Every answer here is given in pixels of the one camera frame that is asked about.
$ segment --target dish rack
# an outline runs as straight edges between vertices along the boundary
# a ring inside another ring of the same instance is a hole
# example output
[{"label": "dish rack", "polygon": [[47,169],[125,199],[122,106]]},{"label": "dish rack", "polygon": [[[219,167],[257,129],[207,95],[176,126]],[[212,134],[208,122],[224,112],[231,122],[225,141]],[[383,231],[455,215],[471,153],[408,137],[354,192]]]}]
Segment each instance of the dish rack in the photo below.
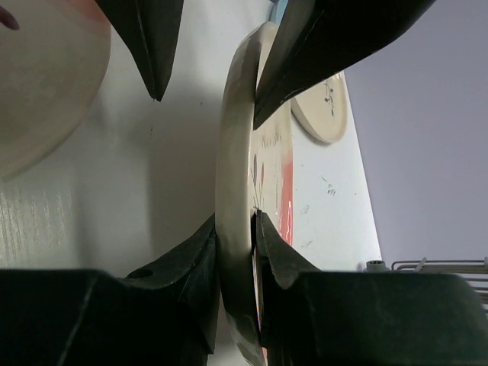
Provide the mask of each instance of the dish rack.
[{"label": "dish rack", "polygon": [[481,303],[488,315],[488,257],[484,260],[449,260],[398,261],[391,265],[392,271],[421,273],[452,273],[464,278],[480,296]]}]

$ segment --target wall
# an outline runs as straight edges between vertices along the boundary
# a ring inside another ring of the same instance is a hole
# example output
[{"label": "wall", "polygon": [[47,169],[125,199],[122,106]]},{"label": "wall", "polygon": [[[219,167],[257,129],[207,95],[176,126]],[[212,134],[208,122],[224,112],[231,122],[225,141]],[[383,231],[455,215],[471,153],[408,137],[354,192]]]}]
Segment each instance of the wall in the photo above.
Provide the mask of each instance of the wall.
[{"label": "wall", "polygon": [[488,255],[488,2],[436,2],[347,70],[384,258]]}]

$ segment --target white plate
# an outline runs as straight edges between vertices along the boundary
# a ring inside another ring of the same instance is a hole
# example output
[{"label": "white plate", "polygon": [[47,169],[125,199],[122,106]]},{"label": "white plate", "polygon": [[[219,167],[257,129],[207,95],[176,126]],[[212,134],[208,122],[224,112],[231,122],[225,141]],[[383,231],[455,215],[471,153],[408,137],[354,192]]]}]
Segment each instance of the white plate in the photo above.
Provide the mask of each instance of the white plate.
[{"label": "white plate", "polygon": [[340,72],[292,98],[291,110],[310,135],[335,143],[347,127],[347,103],[344,73]]},{"label": "white plate", "polygon": [[0,176],[49,153],[95,98],[110,24],[95,0],[2,0],[20,30],[0,27]]},{"label": "white plate", "polygon": [[252,131],[256,76],[277,29],[271,22],[263,24],[236,51],[223,96],[217,157],[215,215],[223,302],[233,338],[252,364],[264,363],[252,273],[250,219],[255,209],[266,212],[289,243],[292,237],[289,103]]}]

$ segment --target white table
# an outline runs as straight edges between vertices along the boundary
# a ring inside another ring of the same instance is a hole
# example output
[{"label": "white table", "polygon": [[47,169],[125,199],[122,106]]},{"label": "white table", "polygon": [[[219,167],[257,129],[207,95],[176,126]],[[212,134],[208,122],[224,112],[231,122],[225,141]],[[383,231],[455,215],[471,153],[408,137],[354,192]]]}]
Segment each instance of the white table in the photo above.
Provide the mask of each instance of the white table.
[{"label": "white table", "polygon": [[[190,236],[214,211],[230,61],[270,5],[186,0],[161,103],[151,100],[113,32],[107,75],[79,128],[0,187],[0,265],[92,267],[124,276]],[[331,146],[315,144],[296,121],[293,128],[295,249],[332,270],[380,258],[352,113],[344,139]],[[246,364],[223,319],[218,333],[209,364]]]}]

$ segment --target ceramic plate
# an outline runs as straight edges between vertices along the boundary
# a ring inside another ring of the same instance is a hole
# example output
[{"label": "ceramic plate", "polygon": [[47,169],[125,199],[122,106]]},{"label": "ceramic plate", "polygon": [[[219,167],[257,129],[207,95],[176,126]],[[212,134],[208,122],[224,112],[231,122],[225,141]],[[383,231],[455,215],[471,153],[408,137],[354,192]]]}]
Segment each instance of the ceramic plate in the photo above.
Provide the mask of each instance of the ceramic plate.
[{"label": "ceramic plate", "polygon": [[110,57],[95,0],[2,0],[20,30],[0,26],[0,176],[63,141],[93,102]]},{"label": "ceramic plate", "polygon": [[283,104],[252,131],[257,75],[278,27],[265,23],[239,46],[223,96],[216,176],[223,302],[239,349],[252,364],[263,364],[258,341],[252,273],[251,217],[265,211],[291,243],[293,156],[291,113]]},{"label": "ceramic plate", "polygon": [[324,143],[335,143],[348,123],[344,73],[304,91],[291,99],[291,110],[302,127]]}]

